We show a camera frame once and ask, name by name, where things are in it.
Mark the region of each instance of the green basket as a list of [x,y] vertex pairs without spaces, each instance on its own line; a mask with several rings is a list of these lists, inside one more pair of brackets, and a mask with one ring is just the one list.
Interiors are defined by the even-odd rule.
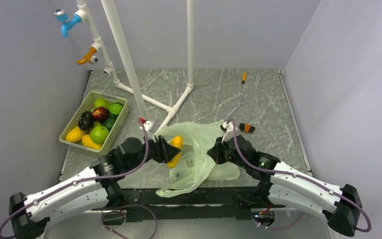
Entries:
[[[100,150],[89,148],[83,146],[83,144],[80,142],[72,143],[69,141],[66,141],[65,138],[67,137],[67,134],[77,126],[78,121],[81,119],[81,114],[83,114],[84,111],[93,111],[93,103],[96,99],[103,98],[107,100],[109,104],[118,102],[120,104],[123,104],[123,108],[121,110],[121,113],[119,114],[118,118],[115,121],[115,124],[113,125],[113,128],[110,130],[109,135],[107,136],[106,140],[103,143],[103,146]],[[80,107],[78,108],[77,112],[75,112],[74,116],[71,118],[69,124],[65,127],[64,131],[62,132],[61,136],[59,136],[59,141],[69,144],[74,147],[83,148],[88,151],[92,151],[98,154],[106,154],[109,152],[110,147],[112,146],[113,141],[116,138],[116,135],[118,134],[119,130],[121,129],[122,124],[125,121],[125,118],[128,114],[128,104],[127,99],[117,97],[117,96],[111,96],[102,94],[101,92],[97,91],[91,91],[87,95],[87,97],[84,99],[84,101],[81,103]]]

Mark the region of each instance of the robotic arm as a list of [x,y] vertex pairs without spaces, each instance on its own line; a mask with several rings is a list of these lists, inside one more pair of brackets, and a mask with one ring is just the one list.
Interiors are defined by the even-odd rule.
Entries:
[[[278,158],[256,151],[241,135],[236,136],[233,123],[224,123],[224,137],[216,140],[207,152],[216,164],[232,162],[260,181],[254,199],[264,205],[283,205],[313,214],[326,221],[330,228],[345,236],[355,230],[368,232],[369,227],[356,228],[362,204],[357,190],[351,185],[340,188],[291,168]],[[96,208],[123,206],[126,201],[118,181],[153,159],[168,163],[180,153],[159,136],[149,132],[150,122],[142,124],[145,143],[130,137],[90,167],[49,189],[25,196],[11,196],[9,214],[16,239],[35,239],[46,228]]]

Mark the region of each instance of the plastic bag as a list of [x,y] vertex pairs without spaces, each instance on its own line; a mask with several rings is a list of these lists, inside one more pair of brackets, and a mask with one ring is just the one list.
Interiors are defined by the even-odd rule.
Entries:
[[182,136],[184,145],[178,164],[170,170],[170,184],[157,190],[157,195],[170,198],[192,192],[206,179],[232,180],[239,177],[238,166],[229,162],[216,165],[207,154],[216,138],[224,135],[220,129],[222,123],[222,120],[211,124],[176,123],[158,131],[158,135],[163,135],[168,142],[175,136]]

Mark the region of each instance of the blue faucet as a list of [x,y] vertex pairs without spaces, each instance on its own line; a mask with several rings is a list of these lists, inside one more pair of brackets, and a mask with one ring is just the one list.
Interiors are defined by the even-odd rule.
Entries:
[[58,9],[54,13],[56,19],[62,22],[61,33],[63,37],[68,37],[68,31],[75,26],[75,24],[81,22],[81,17],[77,14],[74,15],[73,19],[68,21],[68,16],[64,10]]

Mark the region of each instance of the gray marble table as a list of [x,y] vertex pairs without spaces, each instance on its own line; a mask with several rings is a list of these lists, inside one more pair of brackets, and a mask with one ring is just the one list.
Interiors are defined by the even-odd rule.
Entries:
[[[247,81],[241,87],[243,72]],[[187,69],[136,69],[143,94],[172,106],[186,87]],[[125,70],[117,72],[121,82],[129,86]],[[307,167],[285,98],[284,89],[275,69],[196,69],[194,89],[184,101],[169,125],[176,122],[212,123],[221,120],[244,98],[246,105],[239,108],[233,117],[237,123],[249,123],[256,129],[243,136],[262,152],[274,155],[293,168],[306,172]],[[130,112],[115,139],[112,148],[128,137],[142,138],[137,118],[140,116],[134,96],[117,88],[112,79],[102,71],[92,71],[86,93],[101,91],[128,99]],[[166,112],[146,103],[148,116],[162,122]],[[99,156],[92,152],[71,147],[60,180],[80,172]],[[235,180],[205,181],[200,187],[256,186],[258,181],[244,170]],[[137,172],[120,180],[122,188],[161,188],[169,182],[169,169],[153,160]]]

